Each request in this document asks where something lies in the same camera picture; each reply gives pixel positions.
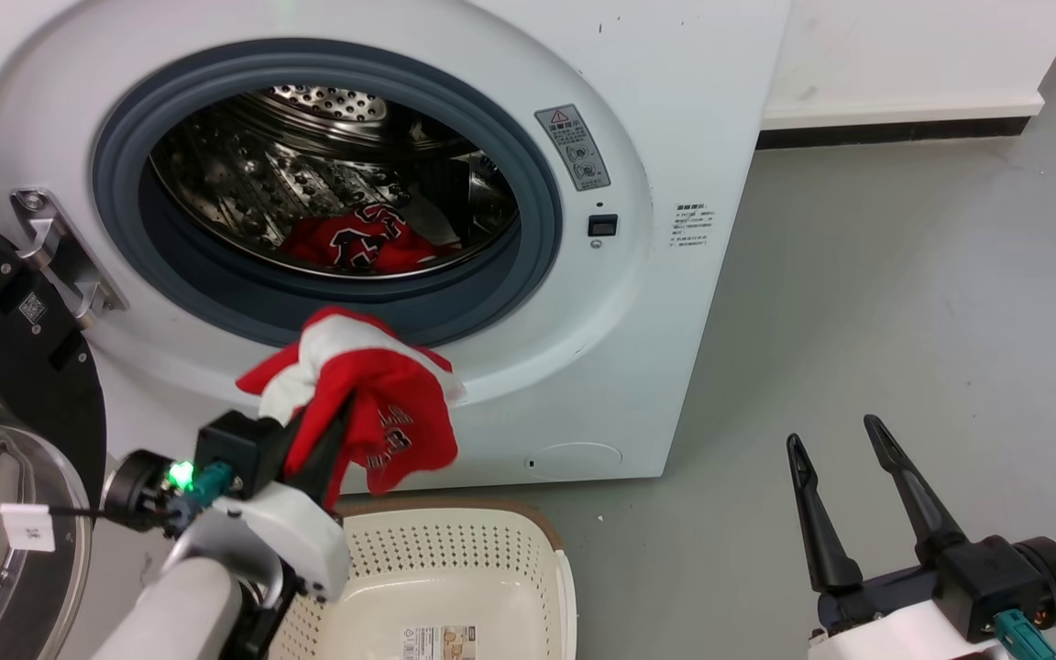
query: gray rubber seal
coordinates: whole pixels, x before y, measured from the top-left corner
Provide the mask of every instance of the gray rubber seal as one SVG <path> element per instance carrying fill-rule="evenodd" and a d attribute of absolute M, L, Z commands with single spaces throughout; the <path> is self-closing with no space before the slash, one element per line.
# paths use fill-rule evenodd
<path fill-rule="evenodd" d="M 518 229 L 460 266 L 397 281 L 312 279 L 223 247 L 172 204 L 149 171 L 149 152 L 194 110 L 297 81 L 363 89 L 457 130 L 499 167 L 520 206 Z M 520 125 L 445 72 L 355 43 L 250 41 L 166 67 L 109 117 L 92 181 L 105 228 L 138 275 L 203 321 L 271 345 L 295 341 L 307 317 L 328 304 L 377 316 L 410 343 L 454 341 L 531 296 L 561 240 L 557 181 Z"/>

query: white washing machine front panel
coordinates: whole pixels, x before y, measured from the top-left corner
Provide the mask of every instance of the white washing machine front panel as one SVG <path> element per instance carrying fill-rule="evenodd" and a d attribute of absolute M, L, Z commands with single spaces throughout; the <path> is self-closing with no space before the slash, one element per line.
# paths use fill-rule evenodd
<path fill-rule="evenodd" d="M 188 454 L 201 423 L 224 408 L 253 404 L 233 380 L 272 350 L 184 312 L 122 258 L 92 188 L 101 127 L 135 84 L 214 46 L 321 38 L 417 59 L 477 89 L 531 135 L 552 167 L 565 222 L 536 291 L 502 321 L 441 347 L 469 389 L 454 411 L 460 460 L 411 485 L 529 480 L 528 456 L 568 442 L 605 444 L 622 458 L 587 471 L 576 465 L 565 477 L 658 475 L 787 14 L 788 0 L 44 0 L 24 7 L 0 0 L 0 232 L 24 242 L 12 189 L 55 193 L 129 301 L 88 334 L 108 363 L 100 375 L 110 451 L 154 442 Z M 608 188 L 577 191 L 536 121 L 540 110 L 568 105 L 598 143 Z M 620 229 L 595 249 L 587 216 L 601 212 L 619 214 Z M 150 418 L 158 418 L 155 440 L 143 431 Z"/>

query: white wall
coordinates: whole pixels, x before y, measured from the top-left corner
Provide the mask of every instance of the white wall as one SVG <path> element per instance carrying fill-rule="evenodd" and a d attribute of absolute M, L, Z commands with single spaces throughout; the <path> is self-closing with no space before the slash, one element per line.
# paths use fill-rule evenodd
<path fill-rule="evenodd" d="M 795 0 L 765 129 L 1027 116 L 1056 0 Z"/>

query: clothing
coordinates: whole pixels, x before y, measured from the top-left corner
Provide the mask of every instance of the clothing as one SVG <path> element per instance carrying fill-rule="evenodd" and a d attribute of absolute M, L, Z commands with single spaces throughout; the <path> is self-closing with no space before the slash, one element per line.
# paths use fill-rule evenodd
<path fill-rule="evenodd" d="M 406 272 L 439 254 L 390 205 L 364 205 L 336 218 L 296 223 L 278 247 L 298 260 L 347 270 Z"/>
<path fill-rule="evenodd" d="M 407 346 L 377 319 L 347 309 L 326 308 L 312 317 L 299 342 L 252 369 L 239 386 L 263 397 L 260 417 L 285 427 L 304 409 L 285 476 L 304 467 L 320 435 L 352 399 L 344 445 L 323 501 L 328 510 L 350 461 L 365 468 L 370 492 L 381 494 L 411 472 L 448 467 L 458 452 L 448 403 L 464 389 L 451 363 Z"/>

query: white cable tag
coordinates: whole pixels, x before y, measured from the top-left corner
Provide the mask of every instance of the white cable tag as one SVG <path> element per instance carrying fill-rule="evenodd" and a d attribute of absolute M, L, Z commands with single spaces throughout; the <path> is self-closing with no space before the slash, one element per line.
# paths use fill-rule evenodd
<path fill-rule="evenodd" d="M 0 504 L 7 543 L 16 550 L 55 551 L 55 531 L 45 504 Z"/>

